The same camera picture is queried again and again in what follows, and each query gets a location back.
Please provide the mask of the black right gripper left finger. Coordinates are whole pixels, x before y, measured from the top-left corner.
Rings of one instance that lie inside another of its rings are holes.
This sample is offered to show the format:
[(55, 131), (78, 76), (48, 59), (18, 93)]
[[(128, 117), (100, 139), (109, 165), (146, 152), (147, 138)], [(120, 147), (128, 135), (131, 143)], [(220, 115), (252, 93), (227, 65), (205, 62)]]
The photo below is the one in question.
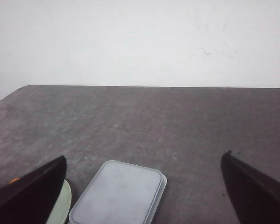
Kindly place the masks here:
[(67, 171), (64, 156), (0, 188), (0, 224), (44, 224), (59, 197)]

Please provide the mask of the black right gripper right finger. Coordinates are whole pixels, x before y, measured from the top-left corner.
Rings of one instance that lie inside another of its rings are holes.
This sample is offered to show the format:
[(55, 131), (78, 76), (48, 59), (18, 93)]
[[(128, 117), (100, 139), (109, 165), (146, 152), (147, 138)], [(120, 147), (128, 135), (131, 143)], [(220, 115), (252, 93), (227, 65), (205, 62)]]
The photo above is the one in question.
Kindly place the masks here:
[(280, 182), (225, 153), (221, 171), (242, 224), (280, 224)]

